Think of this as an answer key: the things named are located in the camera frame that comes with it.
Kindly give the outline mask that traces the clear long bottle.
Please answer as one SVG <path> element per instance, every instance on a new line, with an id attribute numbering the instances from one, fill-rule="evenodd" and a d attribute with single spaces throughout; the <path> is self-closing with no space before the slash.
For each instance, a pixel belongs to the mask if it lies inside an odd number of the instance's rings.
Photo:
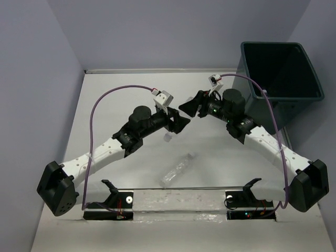
<path id="1" fill-rule="evenodd" d="M 172 136 L 169 132 L 167 132 L 167 133 L 164 135 L 163 140 L 164 140 L 165 142 L 170 142 L 170 141 L 172 140 L 172 138 L 173 138 L 173 136 Z"/>

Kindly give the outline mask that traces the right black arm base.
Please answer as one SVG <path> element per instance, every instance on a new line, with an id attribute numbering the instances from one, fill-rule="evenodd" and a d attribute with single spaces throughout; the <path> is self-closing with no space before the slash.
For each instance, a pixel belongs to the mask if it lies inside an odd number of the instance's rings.
<path id="1" fill-rule="evenodd" d="M 269 219 L 276 220 L 273 201 L 256 199 L 251 188 L 261 181 L 256 178 L 245 184 L 237 191 L 226 191 L 224 206 L 227 209 L 226 217 L 229 221 Z"/>

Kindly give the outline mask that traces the clear crushed bottle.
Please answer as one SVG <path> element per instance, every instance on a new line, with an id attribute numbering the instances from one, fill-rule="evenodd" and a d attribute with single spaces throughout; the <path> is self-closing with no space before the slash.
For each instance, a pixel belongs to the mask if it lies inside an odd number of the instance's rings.
<path id="1" fill-rule="evenodd" d="M 160 186 L 163 188 L 168 188 L 174 185 L 185 174 L 185 172 L 193 166 L 196 157 L 197 154 L 193 152 L 187 153 L 180 157 L 159 180 Z"/>

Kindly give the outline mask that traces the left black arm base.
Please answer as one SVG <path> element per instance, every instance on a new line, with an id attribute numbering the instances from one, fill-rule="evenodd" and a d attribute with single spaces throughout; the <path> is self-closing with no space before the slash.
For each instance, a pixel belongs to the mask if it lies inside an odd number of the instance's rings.
<path id="1" fill-rule="evenodd" d="M 120 190 L 109 180 L 101 180 L 109 189 L 109 195 L 103 202 L 89 203 L 83 218 L 88 221 L 132 221 L 134 191 Z"/>

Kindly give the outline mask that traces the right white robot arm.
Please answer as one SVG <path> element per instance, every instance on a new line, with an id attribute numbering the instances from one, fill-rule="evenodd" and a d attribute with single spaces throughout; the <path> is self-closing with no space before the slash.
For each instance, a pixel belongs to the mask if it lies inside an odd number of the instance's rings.
<path id="1" fill-rule="evenodd" d="M 241 194 L 246 205 L 253 206 L 261 200 L 288 202 L 294 209 L 307 212 L 329 192 L 327 166 L 321 160 L 312 162 L 277 141 L 252 117 L 245 115 L 245 103 L 236 89 L 225 90 L 221 99 L 216 98 L 215 91 L 200 90 L 179 109 L 192 118 L 210 115 L 225 121 L 233 138 L 283 172 L 282 181 L 256 178 L 247 183 Z"/>

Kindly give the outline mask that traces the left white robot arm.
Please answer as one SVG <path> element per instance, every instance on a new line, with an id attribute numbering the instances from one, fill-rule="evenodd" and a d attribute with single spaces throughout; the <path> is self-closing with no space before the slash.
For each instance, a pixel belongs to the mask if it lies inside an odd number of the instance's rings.
<path id="1" fill-rule="evenodd" d="M 176 109 L 157 108 L 152 113 L 150 108 L 138 106 L 127 123 L 92 152 L 61 164 L 56 161 L 48 163 L 37 193 L 54 216 L 64 215 L 77 203 L 80 195 L 77 187 L 87 183 L 91 174 L 136 152 L 150 134 L 162 128 L 179 134 L 189 123 L 190 119 L 181 116 Z"/>

